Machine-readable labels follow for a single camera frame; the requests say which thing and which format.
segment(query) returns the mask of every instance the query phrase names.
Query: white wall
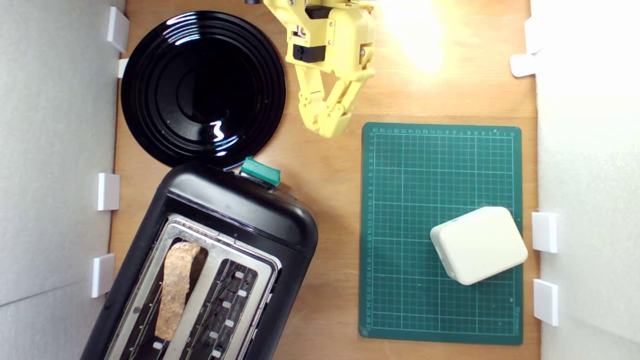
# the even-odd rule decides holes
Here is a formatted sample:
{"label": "white wall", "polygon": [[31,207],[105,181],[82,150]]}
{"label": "white wall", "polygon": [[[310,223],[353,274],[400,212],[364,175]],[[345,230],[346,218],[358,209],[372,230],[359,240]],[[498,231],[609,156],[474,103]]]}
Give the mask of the white wall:
{"label": "white wall", "polygon": [[74,359],[104,299],[97,174],[113,170],[124,0],[0,0],[0,359]]}
{"label": "white wall", "polygon": [[532,0],[540,211],[559,214],[559,327],[543,360],[640,359],[640,3]]}

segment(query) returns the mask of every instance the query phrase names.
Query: wooden table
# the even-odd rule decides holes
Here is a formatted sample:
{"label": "wooden table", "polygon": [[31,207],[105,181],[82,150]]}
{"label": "wooden table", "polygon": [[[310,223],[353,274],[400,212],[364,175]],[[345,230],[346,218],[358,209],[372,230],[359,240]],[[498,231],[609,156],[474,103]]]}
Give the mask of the wooden table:
{"label": "wooden table", "polygon": [[[284,54],[285,29],[264,6],[242,0],[128,0],[129,50],[165,19],[220,10],[258,25]],[[532,313],[531,250],[537,207],[534,81],[514,79],[509,57],[524,51],[528,0],[384,0],[374,13],[377,75],[357,100],[346,133],[327,140],[307,131],[298,114],[295,72],[286,66],[288,99],[282,123],[257,156],[282,170],[291,193],[313,214],[319,243],[275,359],[521,359],[540,358],[540,323]],[[509,125],[522,128],[524,344],[519,347],[363,339],[358,335],[360,143],[368,121]],[[111,252],[119,268],[168,168],[133,140],[118,111],[115,172],[122,181]]]}

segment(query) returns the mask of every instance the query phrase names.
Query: white box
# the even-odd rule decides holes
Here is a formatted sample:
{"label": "white box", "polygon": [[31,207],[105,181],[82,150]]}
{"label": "white box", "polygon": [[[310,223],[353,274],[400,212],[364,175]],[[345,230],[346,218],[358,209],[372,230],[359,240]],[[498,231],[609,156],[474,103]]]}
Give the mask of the white box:
{"label": "white box", "polygon": [[463,285],[522,264],[528,256],[511,213],[500,207],[480,208],[438,225],[431,241],[447,274]]}

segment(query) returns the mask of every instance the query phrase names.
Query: white panel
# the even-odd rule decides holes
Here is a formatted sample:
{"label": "white panel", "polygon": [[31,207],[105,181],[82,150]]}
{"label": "white panel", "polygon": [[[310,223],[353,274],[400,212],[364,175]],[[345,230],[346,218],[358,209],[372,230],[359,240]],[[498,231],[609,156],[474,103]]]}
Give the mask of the white panel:
{"label": "white panel", "polygon": [[0,6],[0,273],[11,274],[0,277],[0,304],[88,279],[79,264],[108,252],[111,214],[95,210],[95,192],[96,175],[113,172],[113,4]]}
{"label": "white panel", "polygon": [[558,329],[575,325],[543,337],[543,360],[631,358],[614,344],[628,355],[638,347],[619,338],[640,342],[638,13],[637,1],[532,0],[553,34],[536,55],[539,204],[562,216],[541,277],[562,289]]}
{"label": "white panel", "polygon": [[533,315],[552,326],[558,326],[558,285],[533,280]]}
{"label": "white panel", "polygon": [[4,343],[0,359],[80,358],[104,303],[104,299],[90,298],[90,287],[87,278],[0,306],[0,339]]}
{"label": "white panel", "polygon": [[93,259],[92,298],[99,297],[111,289],[115,275],[115,264],[114,254],[106,254]]}

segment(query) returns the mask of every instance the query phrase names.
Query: bright light spot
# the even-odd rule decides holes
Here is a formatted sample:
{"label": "bright light spot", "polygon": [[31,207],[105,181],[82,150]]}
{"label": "bright light spot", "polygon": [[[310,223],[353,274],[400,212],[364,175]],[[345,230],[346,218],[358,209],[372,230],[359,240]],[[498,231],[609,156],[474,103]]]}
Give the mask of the bright light spot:
{"label": "bright light spot", "polygon": [[187,41],[196,40],[196,39],[199,39],[199,38],[200,38],[199,34],[191,35],[190,37],[182,38],[182,39],[176,41],[175,45],[178,46],[180,44],[184,44]]}
{"label": "bright light spot", "polygon": [[190,13],[183,13],[182,15],[178,15],[176,17],[173,17],[169,20],[166,21],[167,25],[173,25],[176,24],[178,22],[182,22],[185,20],[193,20],[196,18],[196,16],[194,15],[195,12],[190,12]]}
{"label": "bright light spot", "polygon": [[222,126],[222,121],[220,120],[214,121],[214,122],[211,122],[209,125],[214,126],[213,135],[216,135],[216,138],[213,139],[214,142],[218,142],[225,138],[225,134],[222,132],[222,130],[220,130],[220,126]]}
{"label": "bright light spot", "polygon": [[433,0],[380,0],[387,31],[406,57],[420,70],[437,74],[442,69],[444,31]]}

